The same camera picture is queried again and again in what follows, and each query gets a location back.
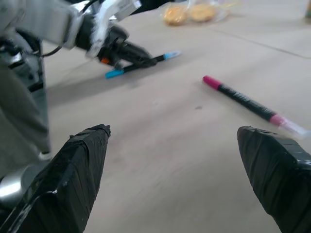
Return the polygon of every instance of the blue marker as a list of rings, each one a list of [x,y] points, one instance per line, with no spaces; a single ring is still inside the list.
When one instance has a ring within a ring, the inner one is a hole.
[[[165,53],[164,55],[155,57],[155,59],[157,62],[162,62],[162,61],[169,60],[171,58],[177,57],[180,54],[181,54],[181,51],[168,52],[168,53]],[[131,65],[128,67],[124,67],[124,69],[122,69],[122,70],[116,70],[115,69],[115,70],[112,70],[110,72],[107,72],[105,74],[105,76],[106,76],[106,79],[111,79],[111,78],[114,78],[116,76],[122,75],[124,73],[127,73],[127,72],[132,71],[132,70],[136,70],[136,69],[139,69],[139,67],[137,67],[136,65]]]

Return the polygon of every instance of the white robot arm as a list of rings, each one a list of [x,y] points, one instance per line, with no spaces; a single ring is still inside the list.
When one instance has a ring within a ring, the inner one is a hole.
[[[109,28],[109,18],[118,21],[141,6],[139,0],[106,0],[95,15],[91,48],[87,56],[99,53]],[[84,20],[84,15],[62,0],[0,0],[0,36],[20,29],[40,39],[71,49]]]

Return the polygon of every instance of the marker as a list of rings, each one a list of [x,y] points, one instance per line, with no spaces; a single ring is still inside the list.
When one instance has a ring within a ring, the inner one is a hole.
[[[174,52],[169,52],[169,53],[165,53],[164,55],[155,57],[154,59],[156,59],[157,62],[162,62],[162,61],[166,61],[169,60],[171,58],[177,57],[181,54],[181,51],[174,51]],[[127,73],[129,71],[132,70],[136,70],[139,69],[139,67],[137,67],[136,65],[130,65],[128,67],[124,67],[122,70],[112,70],[110,72],[107,72],[105,74],[106,79],[111,79],[114,78],[116,76],[122,75],[124,73]]]
[[[288,120],[280,114],[277,114],[269,108],[251,100],[244,94],[231,89],[220,81],[213,79],[209,76],[204,76],[203,81],[213,89],[223,93],[224,95],[233,99],[235,102],[238,102],[259,117],[265,119],[266,121],[270,122],[275,126],[278,126],[280,129],[290,132],[295,137],[304,138],[308,135],[311,135],[311,131],[302,128],[301,126]]]

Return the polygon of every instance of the pink marker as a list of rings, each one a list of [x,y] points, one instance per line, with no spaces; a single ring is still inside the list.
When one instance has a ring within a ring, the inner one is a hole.
[[[278,126],[281,129],[289,131],[290,133],[294,134],[295,137],[303,138],[307,135],[310,135],[310,131],[306,130],[296,123],[288,120],[287,118],[277,114],[276,112],[270,110],[269,108],[251,100],[244,94],[233,90],[232,88],[224,85],[222,82],[213,79],[209,76],[204,76],[203,81],[212,87],[213,89],[223,93],[224,95],[228,96],[229,98],[233,99],[235,102],[243,105],[248,110],[252,111],[259,117],[269,121],[271,124]]]

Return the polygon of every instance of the table surface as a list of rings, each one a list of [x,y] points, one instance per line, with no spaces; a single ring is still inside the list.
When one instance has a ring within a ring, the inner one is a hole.
[[[311,35],[307,0],[299,2],[246,1],[214,25],[167,27],[159,11],[129,17],[121,25],[130,41],[155,56],[183,53],[111,80],[109,67],[80,50],[46,59],[54,151],[70,134],[111,125],[86,233],[280,232],[253,193],[236,139],[244,125],[277,129],[201,80],[213,76],[311,129]],[[311,151],[309,139],[300,143]]]

